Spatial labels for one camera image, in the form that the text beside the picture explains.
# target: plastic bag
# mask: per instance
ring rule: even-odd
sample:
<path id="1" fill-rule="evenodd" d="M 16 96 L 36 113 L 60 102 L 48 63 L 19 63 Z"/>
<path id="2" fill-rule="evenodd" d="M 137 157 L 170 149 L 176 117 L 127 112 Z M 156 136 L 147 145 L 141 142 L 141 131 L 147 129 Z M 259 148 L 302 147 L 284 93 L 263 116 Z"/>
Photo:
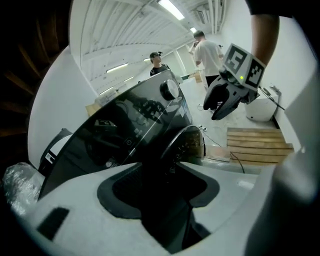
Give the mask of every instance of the plastic bag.
<path id="1" fill-rule="evenodd" d="M 23 216 L 39 197 L 45 177 L 34 167 L 20 162 L 8 167 L 2 178 L 3 189 L 11 209 Z"/>

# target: cable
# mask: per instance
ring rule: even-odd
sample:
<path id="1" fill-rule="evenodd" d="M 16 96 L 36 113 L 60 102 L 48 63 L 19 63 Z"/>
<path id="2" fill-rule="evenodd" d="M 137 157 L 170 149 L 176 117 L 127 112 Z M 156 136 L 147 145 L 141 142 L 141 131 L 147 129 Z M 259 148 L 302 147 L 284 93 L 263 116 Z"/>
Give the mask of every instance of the cable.
<path id="1" fill-rule="evenodd" d="M 267 95 L 261 86 L 260 86 L 260 89 L 261 89 L 261 91 L 263 92 L 263 94 L 264 94 L 270 101 L 272 101 L 277 107 L 279 107 L 280 109 L 285 110 L 285 109 L 284 109 L 282 106 L 280 106 L 270 95 Z"/>
<path id="2" fill-rule="evenodd" d="M 207 136 L 207 137 L 208 137 L 208 139 L 209 139 L 209 140 L 211 140 L 213 143 L 217 144 L 219 147 L 221 147 L 221 148 L 222 148 L 222 146 L 221 146 L 219 143 L 216 143 L 212 138 L 210 138 L 208 135 L 206 135 L 204 131 L 203 131 L 203 134 L 204 134 L 205 136 Z M 230 154 L 231 154 L 231 155 L 233 155 L 233 156 L 238 160 L 239 164 L 241 165 L 242 172 L 245 174 L 245 169 L 244 169 L 244 167 L 243 167 L 243 165 L 242 165 L 241 161 L 239 160 L 239 158 L 238 158 L 238 157 L 236 157 L 236 156 L 235 156 L 235 154 L 234 154 L 234 153 L 232 153 L 232 152 L 230 152 Z"/>

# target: ceiling light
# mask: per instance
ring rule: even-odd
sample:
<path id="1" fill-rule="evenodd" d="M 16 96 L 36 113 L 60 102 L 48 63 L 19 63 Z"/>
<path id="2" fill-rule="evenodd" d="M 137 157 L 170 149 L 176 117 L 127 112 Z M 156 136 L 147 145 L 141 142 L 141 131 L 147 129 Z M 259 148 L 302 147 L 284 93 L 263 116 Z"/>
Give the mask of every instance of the ceiling light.
<path id="1" fill-rule="evenodd" d="M 123 68 L 123 67 L 128 66 L 128 65 L 129 65 L 129 63 L 125 63 L 125 64 L 122 64 L 120 66 L 116 66 L 114 68 L 111 68 L 111 69 L 107 70 L 107 73 L 109 73 L 111 71 L 114 71 L 114 70 L 117 70 L 117 69 L 120 69 L 120 68 Z"/>
<path id="2" fill-rule="evenodd" d="M 128 81 L 128 80 L 130 80 L 130 79 L 132 79 L 132 78 L 134 78 L 134 76 L 131 76 L 131 77 L 128 78 L 127 80 L 124 80 L 124 82 L 126 82 L 126 81 Z"/>
<path id="3" fill-rule="evenodd" d="M 166 8 L 174 17 L 176 17 L 179 21 L 184 19 L 185 17 L 182 15 L 182 13 L 178 10 L 177 7 L 174 6 L 172 2 L 169 0 L 160 0 L 158 2 L 159 5 L 161 5 L 163 8 Z"/>

